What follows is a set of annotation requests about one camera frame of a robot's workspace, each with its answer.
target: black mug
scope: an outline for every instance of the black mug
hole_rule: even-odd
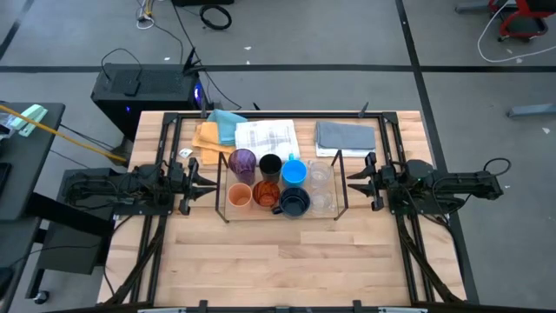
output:
[[[284,213],[291,217],[299,217],[309,210],[311,199],[309,194],[299,187],[286,188],[280,195],[280,206],[272,209],[272,214]]]
[[[267,154],[259,161],[262,180],[272,183],[280,182],[281,159],[277,155]]]

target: chair wheel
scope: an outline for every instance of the chair wheel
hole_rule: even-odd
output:
[[[48,291],[41,290],[36,294],[33,300],[35,300],[35,304],[43,304],[49,300],[49,297],[50,293]]]

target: white checkered towel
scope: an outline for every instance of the white checkered towel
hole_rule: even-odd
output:
[[[276,154],[287,161],[289,154],[300,158],[293,120],[238,123],[235,126],[235,147],[255,153],[257,163],[264,155]]]

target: gray floor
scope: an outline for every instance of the gray floor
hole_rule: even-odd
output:
[[[487,15],[459,16],[453,12],[455,3],[404,1],[420,63],[489,65],[476,51]],[[23,0],[0,2],[0,38],[22,7]],[[98,65],[117,47],[131,50],[143,63],[176,63],[177,42],[156,29],[137,30],[136,7],[134,0],[36,0],[0,65]],[[205,64],[409,64],[394,1],[236,0],[229,10],[234,23],[225,32],[205,30],[197,17],[182,12]],[[156,2],[154,12],[159,25],[184,39],[168,0]],[[554,25],[556,20],[548,22]],[[553,45],[555,38],[556,32],[551,32],[529,45],[500,44],[492,30],[482,47],[489,57],[511,57]],[[555,65],[554,53],[502,65]],[[110,61],[130,63],[124,54]],[[505,118],[514,105],[553,102],[556,74],[426,73],[424,77],[450,170],[477,170],[496,156],[513,161],[511,172],[500,178],[506,192],[500,200],[471,200],[461,211],[480,301],[556,309],[552,296],[556,213],[551,212],[556,120]],[[119,130],[89,99],[95,78],[96,74],[3,73],[0,99],[66,103],[65,124],[119,143]],[[235,72],[214,73],[213,78],[246,107],[256,102],[269,110],[355,110],[369,101],[370,110],[421,109],[412,73]],[[231,108],[214,88],[210,95]],[[546,134],[542,128],[552,131]],[[111,165],[64,140],[57,139],[52,149],[89,167]],[[78,167],[50,154],[36,190],[56,196],[63,172]],[[70,309],[95,302],[100,270],[92,276],[49,272],[43,288],[52,292],[51,300],[43,306],[23,300],[32,264],[12,312]]]

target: folded gray cloth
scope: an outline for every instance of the folded gray cloth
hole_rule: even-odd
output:
[[[315,131],[316,142],[322,148],[366,150],[375,148],[373,127],[317,122]]]

